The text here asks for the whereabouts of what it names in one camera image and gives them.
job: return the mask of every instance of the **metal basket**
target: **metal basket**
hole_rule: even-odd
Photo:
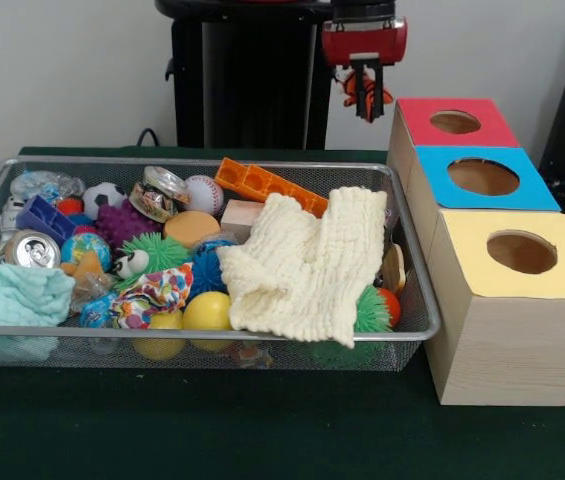
[[[407,269],[406,286],[400,298],[402,320],[392,333],[356,334],[356,348],[328,348],[325,358],[316,344],[303,344],[269,334],[242,331],[127,330],[77,327],[75,318],[62,326],[0,326],[0,366],[96,367],[96,368],[275,368],[296,370],[383,370],[404,368],[423,340],[439,329],[440,316],[424,258],[396,173],[384,165],[355,163],[256,162],[284,178],[322,196],[341,186],[363,186],[388,194],[390,228],[386,244],[402,246]],[[24,171],[50,170],[82,178],[87,185],[110,181],[129,191],[142,178],[147,165],[161,165],[180,177],[213,176],[219,161],[133,158],[19,157],[0,164],[0,211],[10,195],[11,181]],[[186,339],[184,349],[172,360],[148,360],[134,350],[137,338]],[[194,347],[190,340],[234,340],[234,348],[210,353]],[[321,342],[318,348],[324,347]],[[244,362],[237,346],[257,345],[270,362]]]

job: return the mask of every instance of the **pink block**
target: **pink block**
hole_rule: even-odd
[[[398,108],[416,147],[520,146],[490,99],[401,98]]]

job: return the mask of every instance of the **green spiky ball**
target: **green spiky ball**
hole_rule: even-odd
[[[369,285],[358,300],[358,316],[353,330],[358,333],[390,332],[391,316],[378,290]],[[357,342],[353,349],[336,342],[318,342],[306,345],[308,355],[316,363],[338,370],[355,370],[370,366],[382,349],[384,342]]]
[[[144,250],[149,254],[149,266],[142,273],[116,282],[115,288],[119,292],[134,285],[145,273],[177,268],[184,262],[191,260],[191,252],[188,248],[171,237],[163,239],[159,233],[143,233],[139,237],[134,237],[131,241],[124,242],[120,249],[124,255],[129,255],[135,250]]]

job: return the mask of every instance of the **wooden box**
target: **wooden box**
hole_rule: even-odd
[[[426,344],[446,405],[565,405],[565,216],[441,210]]]
[[[519,147],[493,100],[401,98],[397,101],[387,163],[409,190],[416,147]]]
[[[440,207],[560,211],[522,148],[418,147],[406,194],[428,256]]]

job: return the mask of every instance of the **white wall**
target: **white wall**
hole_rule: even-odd
[[[396,96],[493,97],[537,161],[565,80],[564,0],[398,0],[409,19]],[[170,20],[152,0],[0,0],[0,159],[23,145],[175,139]],[[385,149],[334,86],[328,148]]]
[[[0,0],[0,159],[24,145],[175,143],[171,22],[152,0]]]

